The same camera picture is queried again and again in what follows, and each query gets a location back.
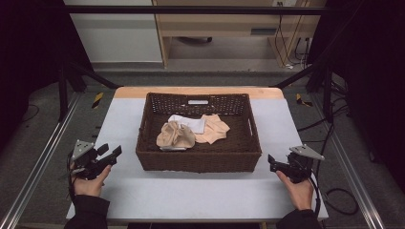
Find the hand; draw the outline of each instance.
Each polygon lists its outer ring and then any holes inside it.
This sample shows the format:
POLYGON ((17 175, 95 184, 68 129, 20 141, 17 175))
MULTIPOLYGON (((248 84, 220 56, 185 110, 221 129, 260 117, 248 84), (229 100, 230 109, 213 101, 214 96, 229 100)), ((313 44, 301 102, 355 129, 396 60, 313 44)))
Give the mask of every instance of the hand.
POLYGON ((298 210, 311 209, 313 187, 308 179, 300 183, 292 183, 281 171, 276 172, 279 179, 285 184, 294 207, 298 210))
POLYGON ((76 195, 86 195, 99 198, 101 187, 104 185, 104 180, 111 172, 111 165, 104 168, 97 178, 86 180, 79 177, 72 177, 76 195))

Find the beige cloth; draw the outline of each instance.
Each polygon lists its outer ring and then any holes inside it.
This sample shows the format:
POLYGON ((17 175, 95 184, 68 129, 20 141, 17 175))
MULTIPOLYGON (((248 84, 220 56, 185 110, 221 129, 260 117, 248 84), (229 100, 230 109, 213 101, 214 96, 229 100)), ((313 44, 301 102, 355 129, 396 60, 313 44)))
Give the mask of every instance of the beige cloth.
POLYGON ((194 133, 185 125, 179 125, 177 121, 169 121, 161 127, 161 133, 156 139, 160 147, 191 148, 195 145, 194 133))
POLYGON ((218 139, 226 138, 226 132, 229 131, 230 128, 226 123, 221 121, 217 114, 204 114, 202 119, 205 119, 204 132, 201 135, 195 134, 197 142, 208 142, 209 144, 212 144, 218 139))

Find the brown wicker basket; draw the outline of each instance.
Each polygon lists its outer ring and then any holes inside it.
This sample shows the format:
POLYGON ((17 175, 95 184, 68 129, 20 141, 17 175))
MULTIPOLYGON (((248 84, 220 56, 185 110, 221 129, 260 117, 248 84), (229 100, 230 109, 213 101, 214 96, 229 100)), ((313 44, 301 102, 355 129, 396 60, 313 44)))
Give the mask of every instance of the brown wicker basket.
POLYGON ((136 152, 145 171, 253 172, 262 154, 248 94, 154 94, 146 96, 136 152), (156 144, 171 115, 200 118, 217 114, 230 130, 212 145, 164 152, 156 144))

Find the table surface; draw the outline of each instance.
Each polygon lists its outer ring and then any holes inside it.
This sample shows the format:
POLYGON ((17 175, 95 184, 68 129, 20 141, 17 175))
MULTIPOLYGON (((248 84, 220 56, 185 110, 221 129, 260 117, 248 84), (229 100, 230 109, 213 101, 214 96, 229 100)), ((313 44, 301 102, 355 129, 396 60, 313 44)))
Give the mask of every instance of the table surface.
MULTIPOLYGON (((107 219, 128 222, 260 222, 293 210, 288 192, 269 171, 267 154, 287 162, 289 147, 301 145, 283 93, 274 88, 123 87, 116 91, 96 141, 122 155, 105 180, 111 201, 107 219), (143 171, 135 153, 145 95, 249 94, 262 156, 253 173, 143 171)), ((67 219, 75 214, 71 205, 67 219)), ((319 219, 328 213, 322 204, 319 219)))

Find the cabinet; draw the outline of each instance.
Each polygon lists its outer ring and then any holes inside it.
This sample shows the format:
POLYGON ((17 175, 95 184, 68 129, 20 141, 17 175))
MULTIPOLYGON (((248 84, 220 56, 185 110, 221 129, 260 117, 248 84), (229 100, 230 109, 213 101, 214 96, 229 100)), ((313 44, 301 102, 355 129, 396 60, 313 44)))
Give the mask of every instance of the cabinet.
MULTIPOLYGON (((153 0, 153 5, 271 7, 273 1, 275 0, 153 0)), ((324 4, 325 0, 297 0, 294 7, 322 7, 324 4)), ((318 20, 319 16, 282 16, 282 38, 278 32, 280 15, 156 14, 164 66, 167 66, 172 37, 266 36, 279 65, 283 67, 295 48, 298 37, 313 37, 318 20)))

